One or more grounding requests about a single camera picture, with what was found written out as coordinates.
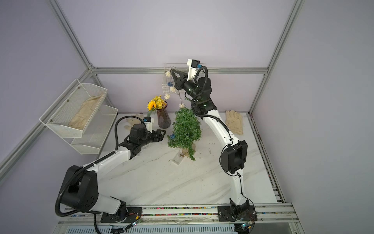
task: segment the ventilation grille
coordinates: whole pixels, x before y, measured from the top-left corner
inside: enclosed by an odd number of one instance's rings
[[[110,226],[99,226],[98,227],[102,234],[110,233],[111,227]],[[66,234],[75,234],[75,233],[94,233],[96,234],[95,228],[93,226],[70,226],[66,231]]]
[[[102,234],[109,234],[113,226],[100,227]],[[95,234],[93,226],[70,226],[67,234]],[[189,224],[189,225],[137,225],[130,228],[127,233],[197,233],[197,234],[236,234],[233,224]]]

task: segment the small pine tree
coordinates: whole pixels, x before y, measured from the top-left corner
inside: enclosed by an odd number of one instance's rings
[[[201,138],[201,129],[200,121],[191,109],[183,107],[175,112],[173,130],[173,134],[168,136],[168,146],[188,149],[188,156],[195,161],[192,144]]]

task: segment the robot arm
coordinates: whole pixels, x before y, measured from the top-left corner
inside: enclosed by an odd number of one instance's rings
[[[208,78],[208,69],[200,65],[198,60],[188,60],[188,74],[171,69],[174,87],[183,89],[192,97],[191,108],[196,116],[201,117],[212,129],[223,147],[219,158],[222,169],[232,178],[232,195],[230,198],[232,216],[241,218],[250,208],[249,201],[245,198],[243,176],[244,163],[247,155],[247,143],[240,141],[228,129],[222,121],[216,106],[210,98],[212,92],[211,81]],[[205,71],[205,77],[199,79],[201,70]]]
[[[116,136],[114,151],[90,164],[82,167],[74,165],[67,170],[55,205],[55,212],[58,216],[87,212],[104,213],[113,222],[122,222],[126,218],[126,203],[99,194],[97,181],[116,166],[135,157],[141,151],[142,146],[162,141],[166,131],[161,129],[152,131],[152,119],[146,117],[142,123],[135,124],[125,140],[118,144],[117,125],[124,118],[120,118],[114,127]],[[61,203],[74,208],[75,211],[61,213]]]
[[[192,97],[191,108],[196,116],[201,117],[217,136],[223,147],[219,162],[222,169],[232,178],[232,195],[230,198],[230,212],[233,220],[244,218],[250,209],[249,201],[245,199],[243,180],[244,163],[246,161],[247,143],[240,141],[222,121],[216,106],[210,98],[211,82],[208,69],[201,66],[197,60],[188,60],[188,73],[172,69],[170,72],[177,90],[184,89]],[[201,70],[205,77],[197,79]],[[103,217],[110,218],[110,222],[123,222],[128,210],[126,203],[113,197],[107,197],[98,192],[97,181],[117,165],[124,163],[137,155],[141,147],[151,142],[162,141],[166,131],[158,129],[152,131],[152,119],[146,117],[142,123],[131,128],[131,133],[122,143],[118,143],[117,125],[115,125],[116,148],[108,155],[82,167],[72,166],[65,175],[59,196],[55,204],[58,216],[68,216],[76,212],[93,214],[103,213]],[[60,204],[74,208],[74,211],[62,213]]]

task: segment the white mesh basket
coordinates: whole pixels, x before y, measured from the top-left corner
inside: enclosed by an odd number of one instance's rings
[[[166,76],[166,72],[169,72],[171,69],[177,69],[181,72],[188,73],[188,66],[186,63],[164,63],[164,74],[162,79],[162,91],[164,94],[183,94],[185,91],[183,89],[176,90],[175,92],[172,92],[170,90],[170,86],[168,85],[169,82],[171,82],[174,85],[174,80],[172,76]],[[204,71],[202,70],[200,72],[200,76],[204,74]]]
[[[118,109],[101,105],[83,137],[74,138],[70,145],[80,154],[98,154],[117,116]]]
[[[83,102],[92,96],[99,96],[103,94],[98,105],[92,112],[88,122],[82,130],[69,127],[69,123],[72,118],[78,113]],[[93,117],[107,96],[107,89],[90,84],[90,83],[79,83],[75,90],[68,96],[64,103],[57,109],[57,111],[44,123],[49,129],[56,133],[59,137],[82,137],[87,127],[91,123]]]

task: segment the cotton glove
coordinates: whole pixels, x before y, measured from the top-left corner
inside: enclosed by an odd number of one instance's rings
[[[243,117],[239,112],[227,110],[226,125],[229,127],[232,133],[243,135]]]
[[[134,116],[139,117],[141,119],[144,119],[144,115],[143,114],[140,114],[140,115],[136,114]],[[130,124],[130,125],[125,125],[124,126],[124,128],[127,129],[127,130],[130,130],[135,124],[140,124],[141,123],[140,120],[135,119],[135,118],[127,118],[126,120]]]

